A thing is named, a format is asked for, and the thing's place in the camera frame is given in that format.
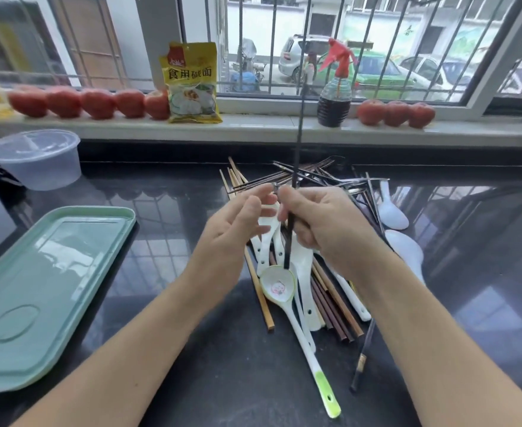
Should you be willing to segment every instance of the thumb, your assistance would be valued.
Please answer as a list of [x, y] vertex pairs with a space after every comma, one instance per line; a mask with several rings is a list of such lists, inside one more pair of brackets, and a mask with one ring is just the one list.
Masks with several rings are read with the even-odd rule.
[[227, 230], [227, 236], [242, 241], [243, 244], [247, 243], [249, 238], [251, 238], [251, 234], [254, 233], [257, 228], [257, 221], [260, 215], [261, 200], [257, 196], [248, 197], [230, 228]]
[[286, 213], [290, 211], [310, 224], [311, 216], [314, 216], [318, 210], [318, 204], [307, 199], [291, 186], [281, 186], [279, 189], [279, 201], [284, 205], [284, 208], [279, 210], [280, 221], [285, 220], [287, 218]]

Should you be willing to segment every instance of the white tile ledge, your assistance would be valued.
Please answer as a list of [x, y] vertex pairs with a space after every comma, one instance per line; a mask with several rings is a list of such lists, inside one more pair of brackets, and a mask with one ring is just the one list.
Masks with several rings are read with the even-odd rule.
[[[271, 115], [224, 114], [220, 124], [168, 124], [148, 118], [115, 118], [93, 121], [87, 117], [61, 120], [24, 117], [0, 122], [0, 136], [38, 128], [65, 128], [83, 139], [144, 139], [200, 142], [296, 141], [298, 118]], [[424, 130], [402, 126], [367, 127], [358, 120], [346, 120], [341, 128], [325, 128], [314, 117], [303, 125], [303, 143], [364, 144], [386, 146], [495, 146], [522, 147], [522, 121], [510, 117], [485, 117], [478, 122], [435, 121]]]

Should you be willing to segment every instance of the person's right hand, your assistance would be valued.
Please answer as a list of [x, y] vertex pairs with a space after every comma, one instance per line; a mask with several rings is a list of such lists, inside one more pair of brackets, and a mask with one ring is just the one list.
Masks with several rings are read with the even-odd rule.
[[345, 278], [354, 278], [357, 269], [381, 266], [385, 255], [393, 254], [341, 188], [282, 186], [278, 196], [279, 221], [289, 211], [297, 215], [294, 229], [300, 244], [320, 250]]

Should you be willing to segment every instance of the green tray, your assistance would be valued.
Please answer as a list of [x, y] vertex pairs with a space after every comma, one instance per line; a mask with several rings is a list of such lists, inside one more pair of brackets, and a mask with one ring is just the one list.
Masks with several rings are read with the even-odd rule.
[[0, 392], [50, 371], [136, 222], [121, 207], [62, 207], [0, 258]]

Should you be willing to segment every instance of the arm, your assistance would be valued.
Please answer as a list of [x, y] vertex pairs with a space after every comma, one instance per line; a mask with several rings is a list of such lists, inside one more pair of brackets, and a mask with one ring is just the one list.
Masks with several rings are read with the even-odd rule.
[[522, 426], [522, 391], [457, 325], [338, 188], [281, 187], [295, 231], [353, 281], [424, 427]]
[[269, 230], [272, 185], [238, 195], [213, 215], [182, 275], [31, 407], [13, 427], [136, 427], [200, 320], [236, 285], [243, 246]]

